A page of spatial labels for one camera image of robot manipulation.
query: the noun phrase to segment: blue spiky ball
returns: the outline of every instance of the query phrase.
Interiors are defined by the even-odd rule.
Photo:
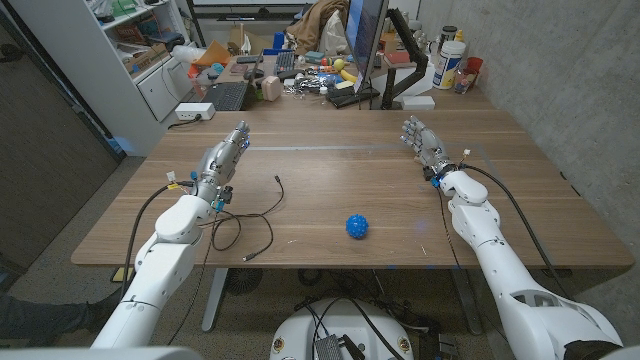
[[[367,219],[359,214],[351,215],[347,219],[347,233],[355,239],[362,239],[369,229]]]

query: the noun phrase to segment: power strip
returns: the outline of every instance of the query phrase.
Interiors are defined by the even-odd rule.
[[[198,114],[201,120],[209,120],[216,113],[212,103],[181,103],[175,111],[180,120],[193,120]]]

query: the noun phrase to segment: black stand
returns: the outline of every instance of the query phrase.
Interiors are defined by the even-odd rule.
[[[405,90],[410,88],[413,84],[417,83],[420,79],[424,77],[427,73],[427,66],[429,65],[429,58],[427,55],[420,52],[418,48],[418,44],[416,40],[411,35],[411,30],[409,30],[409,25],[402,18],[402,13],[398,9],[388,9],[387,17],[391,18],[391,22],[393,22],[393,26],[396,27],[396,31],[398,31],[398,35],[400,35],[400,39],[404,44],[404,47],[409,52],[409,59],[416,63],[416,71],[404,78],[398,84],[394,86],[395,78],[396,78],[396,69],[389,68],[387,74],[387,84],[385,86],[384,95],[382,96],[382,101],[374,101],[373,109],[382,109],[382,110],[397,110],[401,109],[402,105],[398,102],[394,102],[396,96],[402,94]]]

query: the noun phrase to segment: computer mouse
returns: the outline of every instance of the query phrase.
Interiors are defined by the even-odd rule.
[[[249,80],[251,79],[251,73],[253,72],[253,69],[248,70],[247,72],[244,73],[244,79],[245,80]],[[264,76],[264,71],[260,70],[260,69],[256,69],[256,79],[259,79],[261,77]]]

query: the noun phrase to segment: white cabinet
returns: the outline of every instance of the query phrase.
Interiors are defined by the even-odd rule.
[[[178,106],[178,99],[187,95],[191,88],[187,69],[174,58],[165,61],[160,68],[138,83],[138,89],[158,121],[169,115]]]
[[[126,153],[148,155],[173,122],[165,119],[191,89],[187,69],[165,58],[132,79],[109,38],[117,39],[116,25],[152,15],[162,30],[181,33],[189,44],[174,0],[152,6],[138,0],[135,13],[107,24],[96,20],[85,0],[9,2]]]

